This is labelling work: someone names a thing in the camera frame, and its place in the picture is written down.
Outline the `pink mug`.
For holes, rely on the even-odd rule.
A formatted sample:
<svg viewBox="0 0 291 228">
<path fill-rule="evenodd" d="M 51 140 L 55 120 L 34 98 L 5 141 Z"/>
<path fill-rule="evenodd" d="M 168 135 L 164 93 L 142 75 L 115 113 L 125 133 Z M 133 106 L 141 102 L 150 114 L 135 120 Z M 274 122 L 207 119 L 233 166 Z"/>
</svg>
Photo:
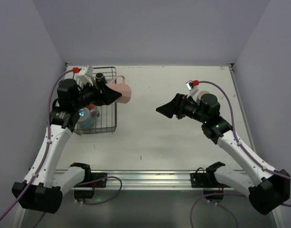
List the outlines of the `pink mug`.
<svg viewBox="0 0 291 228">
<path fill-rule="evenodd" d="M 122 78 L 121 83 L 116 83 L 117 79 Z M 126 78 L 124 76 L 116 76 L 110 82 L 107 83 L 107 86 L 121 94 L 121 96 L 115 100 L 115 103 L 127 104 L 132 95 L 132 91 L 129 85 L 126 84 Z"/>
</svg>

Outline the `light blue handled cup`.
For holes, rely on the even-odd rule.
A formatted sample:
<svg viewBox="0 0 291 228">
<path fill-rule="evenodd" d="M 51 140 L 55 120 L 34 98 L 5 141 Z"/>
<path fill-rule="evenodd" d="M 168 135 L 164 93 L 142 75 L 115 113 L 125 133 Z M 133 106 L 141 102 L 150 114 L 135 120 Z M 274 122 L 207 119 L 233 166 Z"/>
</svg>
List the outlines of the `light blue handled cup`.
<svg viewBox="0 0 291 228">
<path fill-rule="evenodd" d="M 77 126 L 82 129 L 92 128 L 95 120 L 99 118 L 100 113 L 97 108 L 88 109 L 86 107 L 79 110 L 79 120 Z"/>
</svg>

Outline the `dark blue mug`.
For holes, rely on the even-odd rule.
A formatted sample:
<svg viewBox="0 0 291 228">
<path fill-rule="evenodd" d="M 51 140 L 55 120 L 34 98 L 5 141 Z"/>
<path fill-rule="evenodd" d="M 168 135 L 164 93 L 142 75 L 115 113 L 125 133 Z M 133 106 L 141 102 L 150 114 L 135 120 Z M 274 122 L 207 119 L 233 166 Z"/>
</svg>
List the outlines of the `dark blue mug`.
<svg viewBox="0 0 291 228">
<path fill-rule="evenodd" d="M 202 90 L 196 93 L 196 95 L 194 96 L 194 100 L 196 101 L 197 104 L 200 103 L 202 96 L 205 94 L 210 94 L 210 92 Z"/>
</svg>

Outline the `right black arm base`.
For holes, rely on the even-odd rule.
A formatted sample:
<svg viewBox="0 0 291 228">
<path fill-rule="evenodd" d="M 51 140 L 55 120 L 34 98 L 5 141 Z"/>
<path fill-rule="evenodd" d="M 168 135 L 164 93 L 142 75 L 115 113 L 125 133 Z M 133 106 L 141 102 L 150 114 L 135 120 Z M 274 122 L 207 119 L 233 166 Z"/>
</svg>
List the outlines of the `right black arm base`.
<svg viewBox="0 0 291 228">
<path fill-rule="evenodd" d="M 211 172 L 207 173 L 202 167 L 190 173 L 190 182 L 192 188 L 201 188 L 204 195 L 224 193 L 224 186 L 216 180 Z"/>
</svg>

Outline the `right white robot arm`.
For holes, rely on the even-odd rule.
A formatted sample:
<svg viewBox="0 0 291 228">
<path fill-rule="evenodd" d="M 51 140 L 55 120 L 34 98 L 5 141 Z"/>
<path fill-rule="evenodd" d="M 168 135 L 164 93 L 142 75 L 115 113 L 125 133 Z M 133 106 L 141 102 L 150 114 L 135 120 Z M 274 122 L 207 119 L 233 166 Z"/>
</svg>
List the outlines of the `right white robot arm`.
<svg viewBox="0 0 291 228">
<path fill-rule="evenodd" d="M 220 104 L 213 94 L 204 94 L 196 102 L 192 97 L 176 94 L 167 104 L 156 109 L 160 114 L 177 119 L 189 117 L 202 123 L 204 135 L 226 151 L 245 171 L 245 175 L 217 162 L 206 171 L 218 183 L 225 184 L 249 199 L 251 205 L 266 215 L 290 198 L 289 173 L 276 170 L 259 157 L 220 115 Z"/>
</svg>

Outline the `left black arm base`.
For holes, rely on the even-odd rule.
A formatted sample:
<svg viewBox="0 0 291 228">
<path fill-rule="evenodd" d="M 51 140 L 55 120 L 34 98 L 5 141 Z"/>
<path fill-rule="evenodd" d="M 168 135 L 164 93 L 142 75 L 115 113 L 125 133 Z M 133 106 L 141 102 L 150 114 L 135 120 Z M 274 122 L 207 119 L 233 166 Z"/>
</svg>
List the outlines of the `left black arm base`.
<svg viewBox="0 0 291 228">
<path fill-rule="evenodd" d="M 107 177 L 105 172 L 91 172 L 89 177 L 74 186 L 74 198 L 83 202 L 92 199 L 96 188 L 106 187 L 106 180 L 98 181 L 104 177 Z"/>
</svg>

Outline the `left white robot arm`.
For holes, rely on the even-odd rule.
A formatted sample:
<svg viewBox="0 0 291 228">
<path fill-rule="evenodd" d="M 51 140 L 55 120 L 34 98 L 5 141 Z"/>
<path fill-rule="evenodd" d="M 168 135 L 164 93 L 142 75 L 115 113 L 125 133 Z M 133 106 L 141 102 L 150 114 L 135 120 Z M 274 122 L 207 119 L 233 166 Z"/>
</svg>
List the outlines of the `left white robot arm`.
<svg viewBox="0 0 291 228">
<path fill-rule="evenodd" d="M 63 197 L 79 184 L 93 180 L 88 164 L 75 162 L 57 179 L 56 167 L 63 149 L 80 118 L 80 109 L 90 104 L 110 105 L 121 97 L 103 82 L 80 87 L 74 79 L 64 79 L 58 97 L 48 106 L 48 125 L 40 151 L 23 182 L 15 182 L 12 193 L 24 209 L 56 213 Z"/>
</svg>

